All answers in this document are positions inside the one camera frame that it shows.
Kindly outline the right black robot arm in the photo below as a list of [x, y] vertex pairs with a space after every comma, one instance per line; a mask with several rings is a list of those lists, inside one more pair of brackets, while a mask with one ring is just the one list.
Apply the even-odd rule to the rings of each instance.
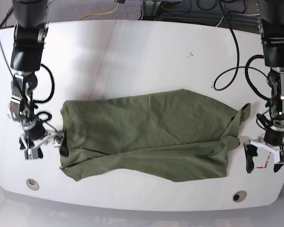
[[[44, 124], [51, 120], [52, 115], [46, 111], [35, 113], [38, 104], [52, 99], [55, 89], [52, 72], [41, 63], [48, 31], [49, 3], [46, 0], [14, 0], [12, 4], [17, 23], [10, 66], [16, 72], [11, 83], [9, 107], [12, 119], [19, 122], [24, 131], [19, 138], [20, 149], [24, 151], [26, 160], [43, 158], [41, 145], [52, 140], [53, 145], [59, 148], [60, 155], [67, 157], [66, 132], [46, 130]], [[44, 68], [51, 79], [51, 92], [45, 100], [33, 98], [38, 84], [35, 72], [40, 68]]]

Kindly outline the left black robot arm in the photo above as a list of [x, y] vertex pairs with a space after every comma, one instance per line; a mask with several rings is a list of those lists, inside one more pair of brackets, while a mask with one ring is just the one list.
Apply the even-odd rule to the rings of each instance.
[[[245, 78], [260, 98], [266, 101], [270, 118], [256, 115], [256, 123], [265, 130], [264, 135], [244, 142], [246, 171], [254, 170], [253, 158], [259, 148], [268, 151], [274, 158], [274, 172], [284, 165], [284, 0], [258, 1], [258, 28], [263, 47], [262, 55], [252, 56], [244, 67]], [[270, 68], [266, 80], [271, 88], [271, 96], [262, 95], [249, 78], [250, 64], [255, 59], [263, 59]]]

